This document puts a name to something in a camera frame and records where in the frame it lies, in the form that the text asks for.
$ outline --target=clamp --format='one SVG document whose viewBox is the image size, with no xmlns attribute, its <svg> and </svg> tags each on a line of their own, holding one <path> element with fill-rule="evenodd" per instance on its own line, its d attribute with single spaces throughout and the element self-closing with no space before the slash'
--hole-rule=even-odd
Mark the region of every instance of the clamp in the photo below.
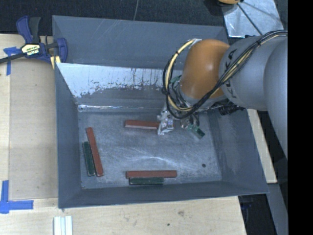
<svg viewBox="0 0 313 235">
<path fill-rule="evenodd" d="M 40 17 L 29 17 L 23 16 L 16 22 L 16 27 L 19 34 L 24 38 L 25 45 L 23 45 L 20 50 L 21 53 L 8 56 L 0 59 L 0 64 L 9 62 L 11 60 L 25 57 L 25 58 L 35 58 L 45 61 L 49 64 L 52 62 L 52 56 L 49 54 L 48 50 L 51 48 L 58 47 L 59 58 L 61 62 L 65 62 L 67 59 L 67 41 L 65 38 L 58 38 L 55 43 L 47 44 L 47 39 L 45 39 L 45 44 L 41 43 L 40 37 L 38 35 L 38 26 L 41 18 Z"/>
</svg>

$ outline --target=wooden surface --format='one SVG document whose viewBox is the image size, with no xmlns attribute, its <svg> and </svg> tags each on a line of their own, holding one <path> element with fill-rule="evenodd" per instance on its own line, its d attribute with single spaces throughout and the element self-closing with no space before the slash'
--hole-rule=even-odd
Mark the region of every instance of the wooden surface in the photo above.
<svg viewBox="0 0 313 235">
<path fill-rule="evenodd" d="M 23 44 L 23 38 L 19 35 L 0 34 L 0 57 L 5 55 L 2 52 L 4 47 L 18 46 Z M 31 66 L 36 62 L 26 60 Z M 16 159 L 16 154 L 10 153 L 9 158 L 9 107 L 10 107 L 10 76 L 5 76 L 6 65 L 0 65 L 0 180 L 7 180 L 11 183 L 11 174 L 9 171 L 9 161 Z M 33 122 L 27 118 L 26 111 L 20 116 L 28 124 Z M 25 142 L 27 135 L 21 137 L 21 145 Z M 263 138 L 258 139 L 259 143 L 264 142 Z M 268 150 L 264 148 L 264 144 L 259 144 L 258 149 L 262 159 L 262 165 L 268 167 L 265 170 L 267 179 L 274 181 L 272 176 L 268 176 L 271 172 L 271 162 L 268 161 Z M 25 153 L 31 157 L 31 149 L 25 150 Z M 33 184 L 36 177 L 49 178 L 56 172 L 56 165 L 49 170 L 40 172 L 34 169 L 32 172 L 29 168 L 38 166 L 38 164 L 49 164 L 51 161 L 45 156 L 33 156 L 31 164 L 21 163 L 19 175 L 23 178 L 24 171 L 28 170 L 28 180 Z M 35 192 L 43 189 L 34 188 Z M 211 235 L 245 235 L 245 227 L 237 197 L 202 199 L 193 201 L 165 202 L 153 204 L 136 204 L 121 206 L 105 206 L 93 208 L 76 208 L 60 210 L 57 208 L 57 198 L 42 198 L 34 200 L 34 210 L 28 211 L 11 211 L 10 214 L 0 214 L 0 234 L 16 235 L 16 234 L 32 234 L 32 235 L 51 235 L 53 234 L 52 222 L 55 216 L 73 217 L 73 228 L 75 235 L 96 235 L 96 234 L 211 234 Z"/>
<path fill-rule="evenodd" d="M 74 235 L 245 235 L 237 197 L 60 210 L 57 199 L 0 214 L 1 235 L 52 235 L 55 216 L 71 215 Z"/>
<path fill-rule="evenodd" d="M 24 42 L 20 35 L 0 37 L 1 50 Z M 3 72 L 2 78 L 10 81 L 10 93 L 2 95 L 10 102 L 9 198 L 57 197 L 53 69 L 46 62 L 20 58 L 11 62 L 11 75 Z"/>
</svg>

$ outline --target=black floor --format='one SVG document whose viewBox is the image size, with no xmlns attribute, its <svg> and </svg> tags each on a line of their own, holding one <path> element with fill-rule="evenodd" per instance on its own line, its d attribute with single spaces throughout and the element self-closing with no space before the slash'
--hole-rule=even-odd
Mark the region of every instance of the black floor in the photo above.
<svg viewBox="0 0 313 235">
<path fill-rule="evenodd" d="M 274 0 L 288 30 L 288 0 Z M 52 15 L 155 21 L 176 24 L 224 26 L 222 9 L 215 0 L 0 0 L 0 33 L 17 34 L 16 20 L 24 15 L 41 17 L 39 34 L 52 35 Z M 287 160 L 277 145 L 267 113 L 259 113 L 276 172 L 287 172 Z M 280 186 L 288 207 L 287 174 Z M 275 235 L 265 195 L 240 196 L 248 235 Z"/>
</svg>

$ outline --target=blue tape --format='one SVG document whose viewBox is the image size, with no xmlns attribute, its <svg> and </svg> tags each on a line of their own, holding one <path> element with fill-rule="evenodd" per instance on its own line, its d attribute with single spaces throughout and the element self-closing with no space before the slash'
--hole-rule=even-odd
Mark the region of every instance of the blue tape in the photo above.
<svg viewBox="0 0 313 235">
<path fill-rule="evenodd" d="M 15 54 L 19 54 L 22 51 L 19 48 L 16 47 L 9 47 L 9 48 L 4 48 L 3 51 L 5 52 L 5 54 L 7 54 L 8 56 L 11 55 L 15 55 Z M 7 66 L 6 66 L 6 75 L 10 75 L 11 74 L 11 61 L 8 61 Z"/>
<path fill-rule="evenodd" d="M 9 201 L 9 181 L 2 182 L 0 213 L 8 214 L 11 210 L 32 210 L 34 200 Z"/>
</svg>

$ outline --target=green block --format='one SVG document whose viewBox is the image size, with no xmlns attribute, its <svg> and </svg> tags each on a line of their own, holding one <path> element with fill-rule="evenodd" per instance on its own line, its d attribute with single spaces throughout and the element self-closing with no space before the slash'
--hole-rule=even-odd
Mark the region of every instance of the green block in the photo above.
<svg viewBox="0 0 313 235">
<path fill-rule="evenodd" d="M 132 185 L 162 185 L 164 178 L 129 178 L 129 184 Z"/>
<path fill-rule="evenodd" d="M 94 163 L 93 163 L 90 144 L 88 141 L 83 142 L 83 150 L 84 150 L 88 176 L 93 176 L 95 175 L 95 169 L 94 169 Z"/>
</svg>

